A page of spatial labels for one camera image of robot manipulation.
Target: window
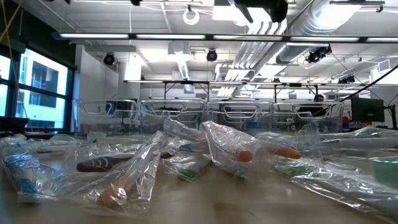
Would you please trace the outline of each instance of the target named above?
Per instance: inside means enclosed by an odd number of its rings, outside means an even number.
[[[8,86],[0,85],[0,116],[6,115]]]
[[[10,76],[11,59],[0,55],[0,77],[8,80]]]
[[[0,46],[0,53],[8,49]],[[0,116],[29,118],[27,128],[53,128],[69,131],[72,109],[72,72],[53,60],[30,49],[13,54],[20,61],[0,55]],[[17,77],[11,62],[16,66]],[[19,82],[19,91],[14,81]]]
[[[21,90],[18,97],[15,116],[30,118],[27,127],[32,128],[63,128],[65,115],[65,99]]]
[[[19,83],[66,95],[67,80],[67,67],[29,49],[21,55]]]

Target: desk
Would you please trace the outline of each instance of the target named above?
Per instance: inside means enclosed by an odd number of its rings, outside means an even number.
[[[267,180],[248,184],[214,165],[192,183],[179,182],[162,170],[146,217],[140,220],[101,217],[66,202],[27,205],[16,202],[16,193],[4,171],[0,176],[0,223],[90,224],[274,224],[274,223],[384,223],[346,205],[334,202],[270,171]]]

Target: green plastic piece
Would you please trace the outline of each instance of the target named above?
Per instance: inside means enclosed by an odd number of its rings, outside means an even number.
[[[190,169],[182,169],[180,170],[180,175],[184,179],[193,180],[198,174]]]

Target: security camera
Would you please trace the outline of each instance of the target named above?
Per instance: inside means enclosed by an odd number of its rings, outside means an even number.
[[[104,58],[104,63],[105,65],[114,65],[116,64],[118,61],[116,60],[116,58],[114,57],[114,53],[106,53],[106,56]]]
[[[215,62],[217,60],[217,53],[215,49],[210,49],[206,57],[208,62]]]

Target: brown toy item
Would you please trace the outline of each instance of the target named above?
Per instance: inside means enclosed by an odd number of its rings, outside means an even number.
[[[238,162],[251,162],[253,160],[253,153],[251,151],[240,151],[236,156]]]
[[[124,175],[111,187],[105,190],[97,199],[97,204],[112,210],[120,210],[122,205],[118,202],[122,197],[127,197],[127,187],[130,182],[130,176]]]
[[[273,152],[277,156],[282,156],[291,159],[300,159],[302,157],[302,155],[296,150],[284,146],[273,150]]]

